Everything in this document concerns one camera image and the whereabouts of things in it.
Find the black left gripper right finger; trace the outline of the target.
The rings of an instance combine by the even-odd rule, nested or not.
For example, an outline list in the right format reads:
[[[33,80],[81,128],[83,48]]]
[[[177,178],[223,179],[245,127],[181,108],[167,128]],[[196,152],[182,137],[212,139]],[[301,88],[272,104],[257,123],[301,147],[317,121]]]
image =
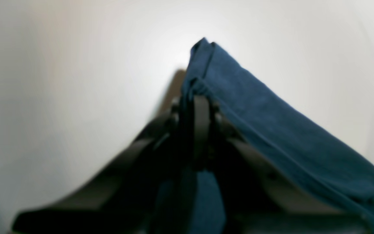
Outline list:
[[[358,214],[328,206],[291,182],[245,142],[206,97],[193,98],[193,167],[219,185],[224,234],[368,234]]]

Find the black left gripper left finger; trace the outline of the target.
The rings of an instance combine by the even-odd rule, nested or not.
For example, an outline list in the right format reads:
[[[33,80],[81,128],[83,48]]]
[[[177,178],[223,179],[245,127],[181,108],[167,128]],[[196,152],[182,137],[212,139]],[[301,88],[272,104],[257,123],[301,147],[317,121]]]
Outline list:
[[[21,211],[15,234],[186,234],[193,212],[192,151],[179,98],[70,195]]]

